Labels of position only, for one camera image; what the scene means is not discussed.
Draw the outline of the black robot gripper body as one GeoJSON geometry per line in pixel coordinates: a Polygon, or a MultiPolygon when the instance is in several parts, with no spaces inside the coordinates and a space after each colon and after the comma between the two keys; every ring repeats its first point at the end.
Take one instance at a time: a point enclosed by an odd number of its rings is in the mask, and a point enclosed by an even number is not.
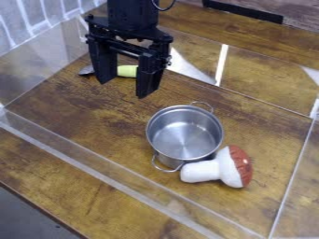
{"type": "Polygon", "coordinates": [[[126,52],[136,57],[145,53],[166,59],[173,37],[157,25],[160,12],[172,6],[160,7],[160,0],[106,0],[106,15],[89,14],[84,18],[90,58],[110,58],[126,52]]]}

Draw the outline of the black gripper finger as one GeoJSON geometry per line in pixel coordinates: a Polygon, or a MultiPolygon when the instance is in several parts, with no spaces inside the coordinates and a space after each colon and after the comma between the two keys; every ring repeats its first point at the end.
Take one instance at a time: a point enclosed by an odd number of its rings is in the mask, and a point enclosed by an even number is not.
{"type": "Polygon", "coordinates": [[[138,57],[136,96],[146,97],[160,87],[164,69],[169,64],[170,55],[162,56],[142,53],[138,57]]]}
{"type": "Polygon", "coordinates": [[[94,76],[104,84],[117,75],[117,52],[112,43],[93,37],[86,39],[86,44],[94,76]]]}

